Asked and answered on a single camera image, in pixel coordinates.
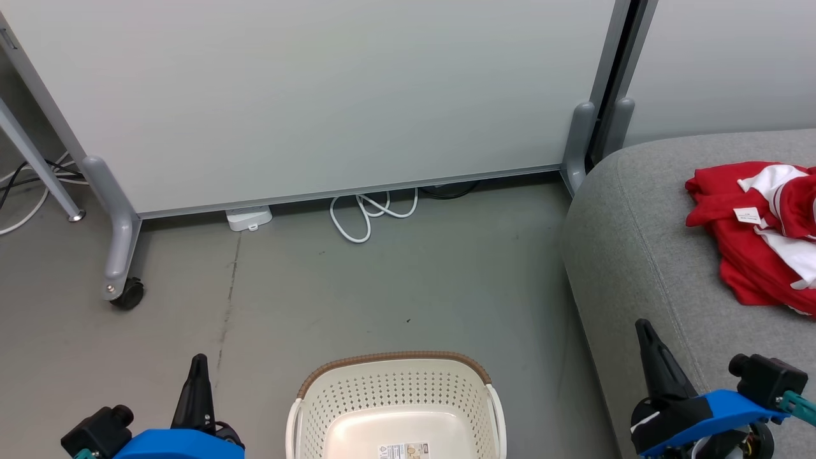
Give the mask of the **red white jersey with logo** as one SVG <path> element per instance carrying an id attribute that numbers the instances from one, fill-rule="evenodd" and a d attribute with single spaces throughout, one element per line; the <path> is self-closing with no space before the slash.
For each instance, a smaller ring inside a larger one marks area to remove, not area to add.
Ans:
<path id="1" fill-rule="evenodd" d="M 737 180 L 754 177 L 772 164 L 783 163 L 748 161 L 697 169 L 685 183 L 696 204 L 686 217 L 686 224 L 701 226 L 716 239 L 722 256 L 720 278 L 740 304 L 787 306 L 802 316 L 816 317 L 816 289 L 792 289 L 791 284 L 798 276 L 755 232 L 755 224 L 739 221 L 734 213 L 768 211 L 764 198 L 757 191 L 743 192 Z M 816 166 L 792 166 L 816 173 Z"/>

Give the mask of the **cream perforated laundry basket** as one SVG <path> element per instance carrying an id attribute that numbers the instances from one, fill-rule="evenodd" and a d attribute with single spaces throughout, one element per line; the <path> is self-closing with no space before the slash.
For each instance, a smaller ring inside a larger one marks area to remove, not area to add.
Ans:
<path id="1" fill-rule="evenodd" d="M 305 379 L 286 423 L 286 459 L 378 459 L 403 442 L 428 442 L 430 459 L 507 459 L 486 369 L 447 351 L 341 358 Z"/>

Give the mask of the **grey metal table leg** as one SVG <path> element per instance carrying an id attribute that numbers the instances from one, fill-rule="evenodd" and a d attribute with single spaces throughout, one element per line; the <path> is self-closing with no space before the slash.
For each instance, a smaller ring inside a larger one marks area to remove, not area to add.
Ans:
<path id="1" fill-rule="evenodd" d="M 53 171 L 54 166 L 49 164 L 38 149 L 33 145 L 28 134 L 9 110 L 8 105 L 0 98 L 0 129 L 20 151 L 26 163 L 31 166 L 38 178 L 44 183 L 49 194 L 53 195 L 59 205 L 67 213 L 69 222 L 78 222 L 85 217 L 85 211 L 79 209 L 73 198 L 70 197 L 59 178 Z"/>

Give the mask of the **printed basket label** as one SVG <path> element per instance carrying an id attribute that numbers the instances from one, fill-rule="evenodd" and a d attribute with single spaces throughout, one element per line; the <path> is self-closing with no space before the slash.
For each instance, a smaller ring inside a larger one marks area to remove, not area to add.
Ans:
<path id="1" fill-rule="evenodd" d="M 377 448 L 378 459 L 430 459 L 428 442 L 386 444 Z"/>

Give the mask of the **grey partition foot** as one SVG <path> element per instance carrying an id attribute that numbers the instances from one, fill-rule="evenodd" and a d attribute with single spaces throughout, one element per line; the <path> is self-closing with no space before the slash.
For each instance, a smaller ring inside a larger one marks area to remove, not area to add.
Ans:
<path id="1" fill-rule="evenodd" d="M 103 159 L 88 155 L 82 160 L 81 169 L 108 213 L 112 226 L 102 288 L 103 298 L 110 302 L 122 294 L 126 279 L 131 278 L 129 271 L 141 230 L 141 220 Z"/>
<path id="2" fill-rule="evenodd" d="M 601 149 L 603 159 L 623 148 L 635 106 L 634 99 L 630 97 L 623 97 L 615 102 L 609 117 L 606 139 Z"/>
<path id="3" fill-rule="evenodd" d="M 587 174 L 586 154 L 594 126 L 595 105 L 589 101 L 577 105 L 573 111 L 564 156 L 560 163 L 560 176 L 571 196 L 575 195 Z"/>

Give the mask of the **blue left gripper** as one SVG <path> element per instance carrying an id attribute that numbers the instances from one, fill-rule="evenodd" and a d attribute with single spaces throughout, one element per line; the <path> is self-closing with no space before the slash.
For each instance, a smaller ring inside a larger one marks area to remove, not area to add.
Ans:
<path id="1" fill-rule="evenodd" d="M 206 354 L 191 360 L 171 427 L 139 433 L 113 459 L 245 459 L 240 446 L 207 435 L 217 425 Z"/>

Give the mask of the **grey fabric sofa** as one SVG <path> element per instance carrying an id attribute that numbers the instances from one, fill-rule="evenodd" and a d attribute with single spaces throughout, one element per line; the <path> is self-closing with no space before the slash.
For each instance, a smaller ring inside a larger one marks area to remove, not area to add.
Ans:
<path id="1" fill-rule="evenodd" d="M 630 415 L 647 394 L 641 317 L 702 393 L 734 389 L 731 358 L 760 354 L 807 372 L 805 398 L 816 403 L 816 321 L 738 303 L 720 280 L 716 241 L 685 224 L 696 169 L 743 161 L 816 166 L 816 129 L 639 143 L 600 161 L 571 201 L 562 256 L 621 459 L 638 459 Z"/>

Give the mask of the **white power adapter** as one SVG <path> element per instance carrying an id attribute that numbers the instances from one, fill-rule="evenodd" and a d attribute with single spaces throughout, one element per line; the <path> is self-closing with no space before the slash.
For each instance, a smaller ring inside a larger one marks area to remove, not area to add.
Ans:
<path id="1" fill-rule="evenodd" d="M 235 232 L 256 231 L 273 219 L 268 205 L 230 209 L 225 214 L 228 226 Z"/>

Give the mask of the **wide white partition panel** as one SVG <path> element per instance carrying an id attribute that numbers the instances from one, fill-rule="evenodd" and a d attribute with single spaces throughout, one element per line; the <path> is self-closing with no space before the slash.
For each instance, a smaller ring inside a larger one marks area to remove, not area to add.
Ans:
<path id="1" fill-rule="evenodd" d="M 0 0 L 142 217 L 556 170 L 620 0 Z"/>

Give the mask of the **black caster wheel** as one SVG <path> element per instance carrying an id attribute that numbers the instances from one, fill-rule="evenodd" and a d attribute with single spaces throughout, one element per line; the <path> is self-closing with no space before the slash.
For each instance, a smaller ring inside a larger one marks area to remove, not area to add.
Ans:
<path id="1" fill-rule="evenodd" d="M 145 296 L 145 285 L 139 278 L 127 278 L 122 290 L 122 294 L 114 300 L 110 300 L 110 304 L 117 310 L 130 311 L 138 306 Z"/>

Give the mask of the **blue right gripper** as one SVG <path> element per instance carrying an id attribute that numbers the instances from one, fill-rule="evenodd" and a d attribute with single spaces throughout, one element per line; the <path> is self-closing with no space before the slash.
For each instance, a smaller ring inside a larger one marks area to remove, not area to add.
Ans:
<path id="1" fill-rule="evenodd" d="M 732 390 L 714 390 L 697 396 L 668 346 L 647 319 L 636 320 L 636 336 L 651 406 L 656 413 L 630 428 L 636 453 L 656 457 L 700 439 L 736 430 L 743 425 L 774 421 L 789 413 L 764 409 Z"/>

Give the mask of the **narrow white partition panel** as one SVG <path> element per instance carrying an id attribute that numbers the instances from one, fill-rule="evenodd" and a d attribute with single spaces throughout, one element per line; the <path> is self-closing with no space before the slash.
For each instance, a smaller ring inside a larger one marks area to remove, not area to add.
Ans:
<path id="1" fill-rule="evenodd" d="M 657 0 L 625 146 L 816 128 L 816 0 Z"/>

